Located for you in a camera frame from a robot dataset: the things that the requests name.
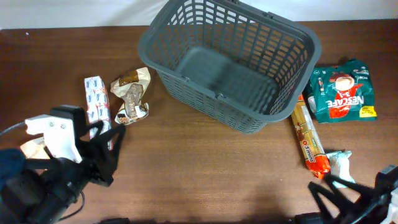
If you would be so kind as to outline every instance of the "gray plastic basket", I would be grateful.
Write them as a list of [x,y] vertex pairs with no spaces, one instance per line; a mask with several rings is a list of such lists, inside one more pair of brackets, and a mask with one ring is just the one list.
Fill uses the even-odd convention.
[[234,0],[170,0],[138,52],[176,99],[243,133],[288,117],[321,54],[312,30]]

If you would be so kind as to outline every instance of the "black cable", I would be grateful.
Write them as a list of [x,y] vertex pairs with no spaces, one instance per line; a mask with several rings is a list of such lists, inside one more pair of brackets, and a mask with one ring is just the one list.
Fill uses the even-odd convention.
[[1,132],[0,132],[0,136],[2,136],[2,135],[4,135],[4,134],[7,134],[9,131],[11,131],[11,130],[13,130],[13,129],[20,128],[20,127],[22,127],[23,125],[25,125],[25,121],[23,121],[23,122],[21,122],[21,123],[14,124],[14,125],[12,125],[11,127],[9,127],[9,128],[7,128],[7,129],[1,131]]
[[73,213],[71,213],[71,214],[69,214],[69,215],[67,215],[67,216],[64,216],[64,217],[60,218],[60,219],[58,220],[58,222],[60,222],[60,221],[62,221],[62,220],[66,220],[67,218],[70,218],[70,217],[76,215],[77,213],[79,213],[79,212],[81,212],[81,211],[83,210],[83,207],[85,206],[86,198],[85,198],[85,195],[84,195],[83,192],[80,192],[80,194],[81,194],[81,206],[80,206],[80,208],[79,208],[78,210],[76,210],[75,212],[73,212]]

